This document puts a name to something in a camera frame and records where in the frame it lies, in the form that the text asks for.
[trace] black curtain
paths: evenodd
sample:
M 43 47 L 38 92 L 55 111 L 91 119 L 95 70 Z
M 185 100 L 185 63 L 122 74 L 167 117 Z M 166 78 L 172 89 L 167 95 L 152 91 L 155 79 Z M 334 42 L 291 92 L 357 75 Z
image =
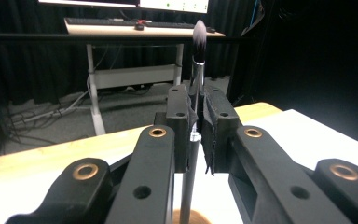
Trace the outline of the black curtain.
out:
M 123 18 L 174 21 L 195 24 L 203 20 L 227 36 L 240 36 L 250 18 L 254 1 L 210 0 L 208 13 L 175 13 L 116 8 L 59 7 L 39 4 L 37 0 L 0 0 L 0 33 L 66 34 L 64 17 Z M 99 68 L 119 68 L 174 63 L 175 48 L 115 48 L 99 46 L 94 50 Z M 208 45 L 206 77 L 232 73 L 237 55 L 235 45 Z M 191 46 L 185 45 L 183 78 L 191 72 Z M 66 94 L 84 91 L 88 63 L 82 45 L 0 45 L 0 76 L 3 90 L 14 105 L 34 99 L 37 104 L 57 103 Z

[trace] desk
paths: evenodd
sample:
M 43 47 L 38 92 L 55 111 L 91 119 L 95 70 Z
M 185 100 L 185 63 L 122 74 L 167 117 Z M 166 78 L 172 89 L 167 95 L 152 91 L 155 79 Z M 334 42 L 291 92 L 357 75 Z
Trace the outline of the desk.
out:
M 64 20 L 70 35 L 111 35 L 111 36 L 160 36 L 160 37 L 187 37 L 193 35 L 193 29 L 170 29 L 145 27 L 137 31 L 133 26 L 103 26 L 103 25 L 73 25 Z M 225 35 L 208 33 L 207 36 Z M 89 91 L 91 96 L 91 115 L 96 135 L 106 134 L 103 119 L 98 106 L 98 89 L 130 86 L 144 83 L 155 83 L 173 80 L 173 85 L 179 85 L 182 75 L 182 58 L 184 44 L 176 45 L 175 64 L 124 68 L 96 71 L 92 57 L 92 45 L 87 45 L 89 59 Z
M 281 110 L 272 105 L 259 103 L 238 107 L 236 111 L 241 121 L 245 122 L 276 114 Z M 43 201 L 53 181 L 73 161 L 92 157 L 111 164 L 129 155 L 143 128 L 1 156 L 0 223 L 4 223 L 14 214 L 33 212 Z

